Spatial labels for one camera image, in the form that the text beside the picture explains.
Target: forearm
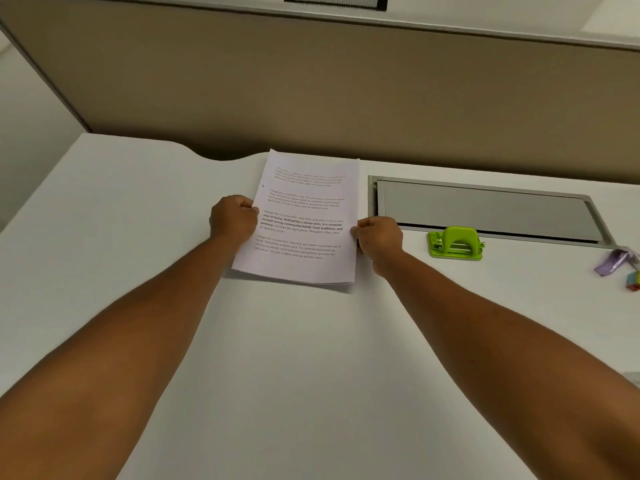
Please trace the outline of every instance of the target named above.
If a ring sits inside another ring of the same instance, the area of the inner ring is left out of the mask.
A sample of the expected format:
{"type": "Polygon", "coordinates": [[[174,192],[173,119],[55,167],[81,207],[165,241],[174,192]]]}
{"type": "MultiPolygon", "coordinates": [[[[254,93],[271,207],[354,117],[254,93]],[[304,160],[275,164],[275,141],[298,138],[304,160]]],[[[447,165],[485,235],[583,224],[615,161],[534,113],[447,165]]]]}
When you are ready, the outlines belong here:
{"type": "Polygon", "coordinates": [[[588,455],[583,478],[604,478],[598,466],[638,472],[640,394],[628,381],[410,255],[378,267],[460,389],[540,478],[575,474],[570,469],[588,455]],[[607,451],[612,444],[615,453],[607,451]]]}
{"type": "Polygon", "coordinates": [[[0,472],[114,478],[236,247],[205,241],[108,306],[12,387],[0,399],[0,472]]]}

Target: colorful block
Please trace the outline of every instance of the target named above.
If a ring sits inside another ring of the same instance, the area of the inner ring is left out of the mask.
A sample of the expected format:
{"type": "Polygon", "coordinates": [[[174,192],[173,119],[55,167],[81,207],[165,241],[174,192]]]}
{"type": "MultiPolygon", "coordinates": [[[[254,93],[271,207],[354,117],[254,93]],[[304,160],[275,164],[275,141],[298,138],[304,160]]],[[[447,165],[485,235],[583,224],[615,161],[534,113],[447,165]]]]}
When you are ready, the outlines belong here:
{"type": "Polygon", "coordinates": [[[640,271],[634,271],[627,276],[627,288],[631,291],[640,290],[640,271]]]}

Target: brown partition panel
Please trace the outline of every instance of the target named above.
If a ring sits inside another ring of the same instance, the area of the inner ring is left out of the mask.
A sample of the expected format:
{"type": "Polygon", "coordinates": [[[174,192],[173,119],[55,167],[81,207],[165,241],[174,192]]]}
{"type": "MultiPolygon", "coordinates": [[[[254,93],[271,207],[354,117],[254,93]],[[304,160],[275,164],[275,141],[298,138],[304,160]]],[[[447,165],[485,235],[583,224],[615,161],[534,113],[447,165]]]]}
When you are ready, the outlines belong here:
{"type": "Polygon", "coordinates": [[[640,53],[112,0],[0,0],[92,131],[640,183],[640,53]]]}

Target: black vent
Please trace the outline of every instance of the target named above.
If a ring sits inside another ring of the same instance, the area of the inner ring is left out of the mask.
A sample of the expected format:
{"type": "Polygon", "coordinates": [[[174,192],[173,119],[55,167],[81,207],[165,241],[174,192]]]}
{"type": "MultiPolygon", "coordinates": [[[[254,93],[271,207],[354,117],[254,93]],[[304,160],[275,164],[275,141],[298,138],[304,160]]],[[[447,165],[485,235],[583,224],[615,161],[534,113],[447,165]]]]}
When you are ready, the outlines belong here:
{"type": "Polygon", "coordinates": [[[315,5],[349,6],[369,10],[387,11],[387,0],[284,0],[292,3],[311,3],[315,5]]]}

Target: purple object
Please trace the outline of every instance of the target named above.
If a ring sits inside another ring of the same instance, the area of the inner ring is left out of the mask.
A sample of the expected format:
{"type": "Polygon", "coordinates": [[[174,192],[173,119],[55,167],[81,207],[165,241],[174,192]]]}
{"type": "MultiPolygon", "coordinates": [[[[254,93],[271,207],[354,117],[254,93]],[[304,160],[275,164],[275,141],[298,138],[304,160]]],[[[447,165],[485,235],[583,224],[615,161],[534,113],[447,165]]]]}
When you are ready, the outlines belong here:
{"type": "Polygon", "coordinates": [[[636,259],[636,253],[629,248],[614,249],[604,263],[597,266],[594,271],[601,276],[608,276],[624,263],[628,262],[633,264],[636,259]]]}

